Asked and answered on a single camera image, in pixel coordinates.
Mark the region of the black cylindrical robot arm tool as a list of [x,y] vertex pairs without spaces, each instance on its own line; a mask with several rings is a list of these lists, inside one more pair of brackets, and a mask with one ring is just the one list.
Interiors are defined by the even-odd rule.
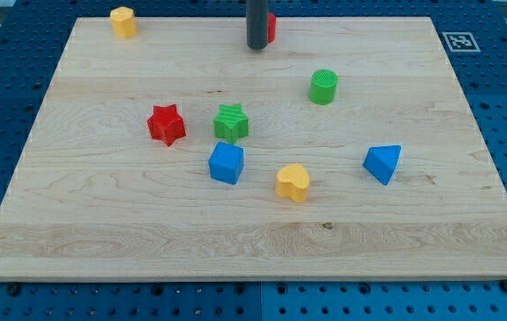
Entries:
[[246,1],[247,45],[253,50],[262,50],[268,43],[268,0]]

